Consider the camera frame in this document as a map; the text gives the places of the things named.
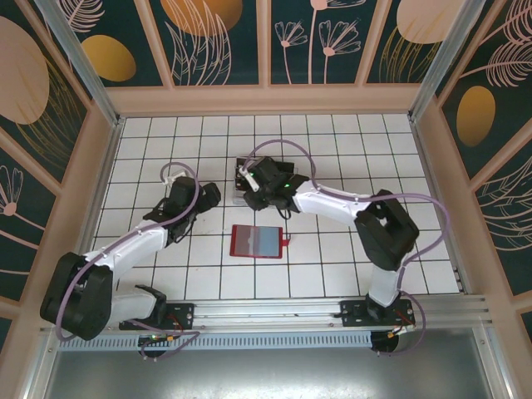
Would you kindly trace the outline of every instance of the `flower drawing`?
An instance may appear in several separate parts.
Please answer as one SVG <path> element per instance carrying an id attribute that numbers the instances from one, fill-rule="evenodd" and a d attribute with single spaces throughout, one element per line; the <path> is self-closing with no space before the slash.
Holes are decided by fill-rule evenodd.
<path id="1" fill-rule="evenodd" d="M 331 30 L 331 21 L 319 24 L 319 38 L 322 42 L 323 54 L 325 55 L 325 67 L 323 70 L 323 83 L 327 83 L 327 66 L 329 57 L 350 52 L 358 52 L 361 48 L 360 41 L 357 41 L 358 21 L 347 23 L 338 22 Z"/>
<path id="2" fill-rule="evenodd" d="M 310 5 L 314 9 L 313 19 L 310 23 L 310 41 L 308 43 L 308 84 L 313 83 L 313 39 L 314 27 L 316 26 L 316 14 L 318 11 L 328 8 L 349 8 L 361 6 L 366 0 L 310 0 Z"/>
<path id="3" fill-rule="evenodd" d="M 284 68 L 286 69 L 286 77 L 288 78 L 288 83 L 292 84 L 292 79 L 290 79 L 290 72 L 288 69 L 288 59 L 286 56 L 286 49 L 292 46 L 299 46 L 308 42 L 308 36 L 304 34 L 304 29 L 301 26 L 301 21 L 299 22 L 288 22 L 284 26 L 284 22 L 277 22 L 275 24 L 275 33 L 283 46 L 284 54 Z"/>

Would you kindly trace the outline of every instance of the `cable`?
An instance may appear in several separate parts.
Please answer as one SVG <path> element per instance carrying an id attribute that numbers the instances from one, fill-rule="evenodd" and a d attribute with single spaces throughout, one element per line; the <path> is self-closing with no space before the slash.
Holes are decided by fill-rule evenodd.
<path id="1" fill-rule="evenodd" d="M 72 292 L 74 291 L 74 288 L 76 287 L 77 283 L 80 281 L 80 279 L 83 276 L 83 274 L 85 274 L 86 271 L 89 268 L 91 268 L 100 259 L 104 258 L 106 256 L 106 253 L 108 253 L 109 251 L 112 251 L 113 249 L 115 249 L 115 248 L 119 247 L 120 245 L 122 245 L 123 243 L 127 242 L 127 240 L 129 240 L 131 237 L 136 236 L 138 234 L 142 234 L 142 233 L 144 233 L 144 232 L 146 232 L 146 231 L 148 231 L 150 229 L 155 229 L 155 228 L 158 228 L 158 227 L 164 227 L 164 226 L 166 226 L 168 224 L 173 224 L 173 223 L 177 222 L 178 220 L 183 219 L 195 207 L 196 201 L 198 200 L 198 197 L 200 196 L 200 181 L 198 180 L 198 177 L 196 176 L 196 173 L 186 164 L 183 164 L 181 162 L 169 162 L 166 165 L 164 165 L 162 167 L 162 169 L 160 170 L 160 178 L 161 178 L 162 181 L 164 181 L 164 173 L 163 172 L 165 171 L 166 168 L 168 168 L 168 167 L 170 167 L 172 165 L 178 165 L 180 167 L 185 168 L 188 172 L 190 172 L 190 174 L 192 175 L 192 178 L 194 179 L 195 192 L 194 192 L 194 197 L 192 198 L 192 201 L 190 202 L 189 206 L 181 214 L 178 214 L 173 219 L 166 220 L 165 222 L 162 222 L 162 223 L 153 223 L 153 224 L 145 226 L 145 227 L 143 227 L 141 229 L 137 229 L 135 231 L 131 231 L 130 233 L 128 233 L 127 235 L 125 235 L 121 239 L 118 239 L 118 241 L 116 241 L 115 243 L 113 243 L 109 247 L 107 247 L 105 249 L 105 251 L 102 251 L 96 257 L 94 257 L 93 259 L 88 261 L 86 263 L 86 265 L 83 266 L 80 269 L 79 272 L 77 272 L 77 274 L 72 279 L 70 285 L 66 289 L 65 295 L 63 296 L 63 299 L 61 301 L 61 305 L 59 306 L 59 311 L 57 312 L 56 336 L 59 339 L 59 341 L 62 341 L 62 342 L 70 341 L 71 339 L 76 337 L 74 334 L 72 334 L 70 337 L 65 337 L 62 334 L 61 325 L 62 325 L 62 321 L 63 321 L 63 316 L 65 315 L 65 309 L 67 308 L 68 300 L 70 299 L 70 296 L 72 295 Z"/>

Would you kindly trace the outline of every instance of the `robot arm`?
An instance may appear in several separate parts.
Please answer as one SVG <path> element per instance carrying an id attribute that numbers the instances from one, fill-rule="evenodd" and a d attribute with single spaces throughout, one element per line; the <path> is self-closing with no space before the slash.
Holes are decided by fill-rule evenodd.
<path id="1" fill-rule="evenodd" d="M 194 180 L 182 174 L 174 176 L 171 180 L 170 195 L 162 199 L 132 230 L 138 233 L 135 237 L 112 250 L 107 249 L 112 246 L 111 243 L 105 248 L 83 255 L 69 253 L 59 259 L 42 301 L 43 319 L 51 323 L 56 321 L 61 301 L 74 276 L 89 261 L 104 254 L 89 268 L 70 296 L 62 327 L 78 337 L 89 340 L 111 323 L 133 318 L 143 320 L 145 323 L 162 322 L 166 317 L 166 296 L 163 293 L 145 285 L 136 285 L 130 290 L 119 289 L 116 292 L 118 280 L 141 260 L 186 235 L 196 216 L 218 205 L 221 199 L 216 184 L 208 183 L 200 187 L 195 207 L 183 219 L 165 227 L 154 227 L 142 232 L 141 229 L 145 226 L 173 219 L 192 201 L 195 193 Z"/>
<path id="2" fill-rule="evenodd" d="M 250 187 L 244 200 L 254 210 L 273 205 L 296 213 L 327 216 L 356 229 L 374 265 L 368 310 L 378 318 L 380 311 L 394 303 L 399 294 L 401 261 L 419 236 L 418 228 L 396 199 L 360 202 L 357 199 L 371 196 L 328 187 L 317 190 L 307 176 L 284 173 L 269 157 L 257 159 L 247 170 L 241 168 L 240 174 Z M 381 190 L 377 196 L 389 194 Z"/>

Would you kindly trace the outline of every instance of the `white grid floor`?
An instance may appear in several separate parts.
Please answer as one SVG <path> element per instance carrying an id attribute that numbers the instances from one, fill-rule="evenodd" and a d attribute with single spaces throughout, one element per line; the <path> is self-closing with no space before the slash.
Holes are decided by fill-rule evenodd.
<path id="1" fill-rule="evenodd" d="M 192 237 L 145 259 L 119 285 L 152 285 L 170 300 L 365 295 L 372 265 L 356 231 L 311 214 L 293 214 L 285 222 L 275 209 L 253 212 L 233 204 L 234 158 L 281 137 L 310 149 L 324 185 L 360 194 L 381 188 L 430 194 L 405 115 L 130 118 L 95 248 L 137 225 L 164 196 L 159 172 L 170 160 L 197 169 L 204 183 L 214 181 L 223 198 L 199 216 Z M 307 159 L 289 145 L 270 145 L 259 155 L 292 161 L 298 173 L 310 175 Z M 434 207 L 415 200 L 407 200 L 406 207 L 421 230 L 417 245 L 425 248 L 439 234 Z M 231 257 L 233 224 L 283 227 L 292 242 L 279 260 Z M 403 288 L 418 294 L 457 293 L 456 276 L 442 244 L 408 267 Z"/>

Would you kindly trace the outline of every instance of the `decorative wallpaper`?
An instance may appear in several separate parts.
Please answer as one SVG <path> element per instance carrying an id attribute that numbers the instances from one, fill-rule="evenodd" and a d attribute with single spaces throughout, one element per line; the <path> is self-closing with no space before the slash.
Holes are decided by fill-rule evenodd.
<path id="1" fill-rule="evenodd" d="M 464 0 L 392 0 L 367 83 L 421 83 Z"/>
<path id="2" fill-rule="evenodd" d="M 0 149 L 0 296 L 20 299 L 55 200 Z"/>
<path id="3" fill-rule="evenodd" d="M 532 141 L 477 191 L 476 198 L 514 295 L 532 289 Z"/>
<path id="4" fill-rule="evenodd" d="M 508 1 L 442 109 L 473 177 L 532 117 L 532 2 Z"/>
<path id="5" fill-rule="evenodd" d="M 13 0 L 0 3 L 0 48 L 0 128 L 61 182 L 86 108 Z"/>
<path id="6" fill-rule="evenodd" d="M 471 40 L 473 40 L 473 37 L 479 30 L 480 25 L 482 25 L 485 15 L 490 10 L 491 6 L 493 5 L 493 2 L 494 0 L 485 0 L 484 7 L 482 8 L 482 11 L 480 12 L 479 17 L 476 19 L 475 25 L 473 25 L 473 28 L 471 28 L 471 30 L 469 31 L 469 34 L 467 35 L 467 38 L 464 41 L 464 44 L 462 45 L 462 48 L 458 51 L 458 54 L 456 54 L 454 61 L 449 66 L 449 70 L 443 76 L 443 79 L 441 79 L 440 85 L 436 88 L 437 96 L 440 96 L 441 92 L 446 87 L 447 82 L 449 81 L 449 78 L 451 77 L 452 73 L 455 70 L 456 64 L 464 56 L 464 53 L 466 52 L 467 47 L 469 47 Z"/>
<path id="7" fill-rule="evenodd" d="M 104 86 L 162 86 L 134 0 L 57 4 Z"/>
<path id="8" fill-rule="evenodd" d="M 273 0 L 271 83 L 353 83 L 376 4 Z"/>
<path id="9" fill-rule="evenodd" d="M 0 318 L 0 355 L 2 355 L 3 344 L 6 342 L 7 333 L 11 327 L 11 320 L 8 318 Z"/>
<path id="10" fill-rule="evenodd" d="M 176 86 L 259 83 L 255 0 L 150 0 Z"/>

